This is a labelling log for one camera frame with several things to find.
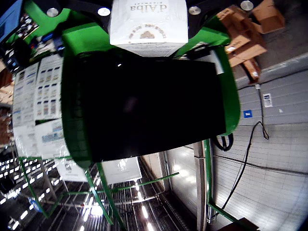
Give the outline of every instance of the printed sign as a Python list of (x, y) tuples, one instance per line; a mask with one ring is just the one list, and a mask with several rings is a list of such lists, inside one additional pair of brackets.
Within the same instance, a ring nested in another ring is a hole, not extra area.
[(102, 162), (108, 184), (136, 180), (142, 177), (137, 157)]
[(54, 160), (58, 172), (64, 181), (88, 182), (85, 170), (79, 167), (73, 160)]
[(263, 94), (263, 102), (264, 102), (264, 107), (272, 107), (273, 106), (273, 102), (271, 100), (271, 94), (270, 93)]
[(244, 113), (244, 118), (252, 118), (252, 111), (251, 110), (243, 111), (243, 113)]

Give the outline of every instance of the white cardboard box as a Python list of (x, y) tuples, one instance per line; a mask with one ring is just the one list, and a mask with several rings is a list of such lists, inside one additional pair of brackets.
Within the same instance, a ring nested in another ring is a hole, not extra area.
[(170, 56), (188, 42), (185, 0), (114, 0), (110, 44), (144, 57)]

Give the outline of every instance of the white label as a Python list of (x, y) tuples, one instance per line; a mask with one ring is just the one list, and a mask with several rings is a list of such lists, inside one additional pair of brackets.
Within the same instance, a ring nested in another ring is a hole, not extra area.
[(55, 160), (54, 162), (63, 180), (87, 182), (84, 170), (73, 160)]
[(141, 172), (136, 157), (102, 162), (108, 184), (140, 179)]
[(169, 56), (188, 42), (184, 0), (114, 0), (110, 44), (144, 57)]
[(270, 93), (263, 94), (263, 102), (264, 102), (264, 107), (272, 107), (273, 106), (273, 102), (271, 100), (271, 94)]
[(229, 47), (228, 49), (227, 49), (227, 51), (234, 51), (235, 50), (235, 47)]

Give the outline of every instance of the metal pole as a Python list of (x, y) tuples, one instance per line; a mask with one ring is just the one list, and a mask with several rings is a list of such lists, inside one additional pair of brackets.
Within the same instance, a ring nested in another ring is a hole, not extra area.
[(123, 220), (119, 214), (119, 211), (118, 209), (116, 208), (115, 206), (115, 203), (113, 201), (113, 198), (112, 198), (112, 195), (111, 195), (111, 192), (109, 190), (109, 187), (108, 187), (108, 183), (107, 183), (107, 180), (106, 180), (106, 176), (105, 176), (105, 173), (104, 173), (104, 169), (103, 169), (103, 166), (101, 163), (97, 163), (97, 169), (98, 169), (98, 172), (100, 173), (100, 176), (101, 176), (101, 182), (102, 182), (102, 186), (105, 190), (105, 193), (106, 193), (106, 196), (108, 198), (108, 201), (109, 201), (109, 205), (110, 207), (112, 208), (113, 210), (113, 213), (117, 219), (117, 221), (119, 222), (120, 224), (120, 227), (124, 230), (127, 230), (124, 223), (123, 223)]
[(53, 187), (52, 187), (52, 184), (51, 184), (51, 182), (49, 180), (49, 177), (46, 174), (45, 166), (43, 165), (43, 161), (42, 160), (38, 160), (38, 162), (40, 163), (40, 170), (43, 173), (43, 177), (44, 177), (45, 182), (47, 183), (47, 187), (50, 189), (51, 195), (54, 198), (54, 200), (56, 201), (57, 200), (57, 196), (56, 196), (56, 193), (53, 190)]
[(202, 141), (193, 144), (194, 162), (196, 167), (197, 179), (197, 230), (205, 231), (206, 212), (205, 212), (205, 163)]

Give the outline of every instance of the ceiling light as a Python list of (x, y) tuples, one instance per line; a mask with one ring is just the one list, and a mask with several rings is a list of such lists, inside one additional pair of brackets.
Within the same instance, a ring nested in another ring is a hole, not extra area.
[(28, 214), (28, 211), (26, 210), (21, 216), (20, 216), (20, 220), (24, 219)]
[(154, 231), (153, 227), (152, 227), (152, 224), (151, 223), (148, 223), (148, 230), (149, 231)]
[(19, 222), (15, 222), (15, 224), (13, 225), (12, 229), (15, 230), (17, 228), (17, 226), (19, 225)]
[(139, 200), (142, 200), (141, 192), (138, 192)]
[(148, 212), (146, 211), (146, 208), (144, 207), (144, 206), (142, 206), (142, 212), (143, 212), (143, 216), (144, 216), (144, 218), (148, 218), (149, 217), (149, 215), (148, 215)]
[(103, 210), (100, 206), (93, 206), (91, 209), (91, 214), (94, 216), (102, 216)]
[(100, 15), (100, 16), (108, 16), (110, 15), (110, 10), (106, 7), (102, 7), (100, 8), (97, 13)]

